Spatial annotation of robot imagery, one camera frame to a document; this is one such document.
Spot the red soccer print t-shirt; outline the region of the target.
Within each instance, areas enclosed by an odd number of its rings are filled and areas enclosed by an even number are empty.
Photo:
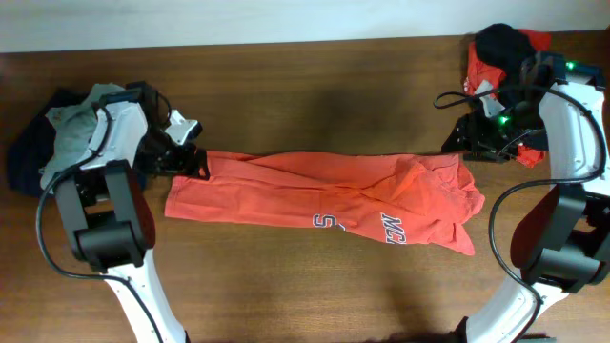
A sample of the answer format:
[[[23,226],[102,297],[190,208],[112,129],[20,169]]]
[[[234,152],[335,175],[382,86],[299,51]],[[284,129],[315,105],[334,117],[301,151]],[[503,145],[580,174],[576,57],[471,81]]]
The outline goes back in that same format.
[[[485,198],[456,154],[257,156],[210,151],[207,180],[177,176],[171,218],[332,228],[386,244],[436,244],[468,256],[465,223]]]

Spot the navy blue folded garment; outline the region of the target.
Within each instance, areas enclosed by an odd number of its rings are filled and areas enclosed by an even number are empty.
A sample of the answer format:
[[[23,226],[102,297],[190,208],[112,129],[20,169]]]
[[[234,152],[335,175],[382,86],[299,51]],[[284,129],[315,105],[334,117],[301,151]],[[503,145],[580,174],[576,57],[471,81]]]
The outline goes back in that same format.
[[[12,191],[36,198],[42,194],[42,168],[53,156],[56,136],[55,128],[46,114],[51,108],[78,105],[85,98],[84,92],[58,89],[10,145],[6,176]]]

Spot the light grey crumpled shirt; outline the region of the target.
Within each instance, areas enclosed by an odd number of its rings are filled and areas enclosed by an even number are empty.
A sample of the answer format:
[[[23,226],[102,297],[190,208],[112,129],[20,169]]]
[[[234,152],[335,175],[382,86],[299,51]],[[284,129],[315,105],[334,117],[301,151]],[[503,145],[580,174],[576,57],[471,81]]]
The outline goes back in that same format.
[[[97,126],[97,116],[92,109],[92,103],[97,102],[102,95],[120,92],[124,88],[110,84],[95,84],[84,100],[78,100],[75,105],[53,106],[46,114],[53,128],[53,156],[43,168],[40,186],[45,189],[57,172],[76,164],[85,153],[90,139]]]

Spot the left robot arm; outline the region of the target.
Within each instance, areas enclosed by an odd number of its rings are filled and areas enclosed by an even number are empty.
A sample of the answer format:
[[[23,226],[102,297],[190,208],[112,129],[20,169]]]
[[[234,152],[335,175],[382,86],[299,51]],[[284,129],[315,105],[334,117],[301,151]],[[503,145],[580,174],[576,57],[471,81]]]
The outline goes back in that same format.
[[[196,120],[184,118],[150,84],[139,81],[92,104],[97,123],[86,151],[54,174],[53,195],[74,258],[89,273],[51,268],[68,278],[109,285],[139,342],[187,342],[158,277],[156,230],[143,176],[210,176],[207,153],[193,140]]]

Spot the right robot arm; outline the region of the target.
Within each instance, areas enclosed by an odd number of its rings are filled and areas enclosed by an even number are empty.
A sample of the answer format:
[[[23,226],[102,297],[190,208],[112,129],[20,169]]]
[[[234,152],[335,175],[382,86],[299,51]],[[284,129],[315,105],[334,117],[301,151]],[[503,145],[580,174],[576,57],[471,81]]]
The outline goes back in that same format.
[[[442,145],[475,161],[502,163],[519,144],[543,147],[550,177],[517,184],[494,203],[488,225],[492,253],[507,277],[477,313],[450,333],[452,342],[527,342],[527,331],[552,305],[609,273],[609,149],[603,130],[601,69],[539,51],[524,60],[516,83],[459,94],[476,110],[459,118]],[[495,236],[500,205],[510,195],[550,191],[518,223],[509,262]]]

